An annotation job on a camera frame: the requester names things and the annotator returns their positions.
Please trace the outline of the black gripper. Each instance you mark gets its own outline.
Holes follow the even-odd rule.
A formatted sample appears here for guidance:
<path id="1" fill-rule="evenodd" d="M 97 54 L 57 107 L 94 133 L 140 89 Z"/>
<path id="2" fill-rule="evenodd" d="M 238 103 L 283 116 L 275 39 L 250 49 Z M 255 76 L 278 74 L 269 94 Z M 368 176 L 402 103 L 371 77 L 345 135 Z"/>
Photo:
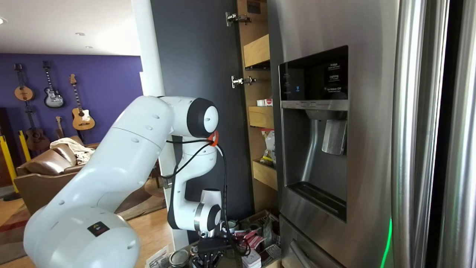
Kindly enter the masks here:
<path id="1" fill-rule="evenodd" d="M 203 238 L 192 246 L 192 264 L 197 268 L 216 268 L 229 249 L 231 243 L 225 238 Z"/>

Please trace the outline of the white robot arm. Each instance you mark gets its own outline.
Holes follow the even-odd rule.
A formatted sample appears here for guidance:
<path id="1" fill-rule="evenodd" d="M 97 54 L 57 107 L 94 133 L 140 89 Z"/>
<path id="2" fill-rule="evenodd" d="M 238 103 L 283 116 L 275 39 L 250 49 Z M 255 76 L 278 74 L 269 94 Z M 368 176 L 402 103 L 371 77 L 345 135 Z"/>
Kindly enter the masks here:
<path id="1" fill-rule="evenodd" d="M 176 229 L 211 234 L 220 226 L 217 191 L 185 198 L 189 180 L 217 159 L 211 135 L 217 107 L 205 98 L 136 98 L 115 121 L 84 168 L 27 222 L 24 250 L 37 268 L 134 268 L 140 238 L 118 214 L 143 188 L 165 144 L 177 137 L 182 159 L 173 168 L 171 220 Z"/>

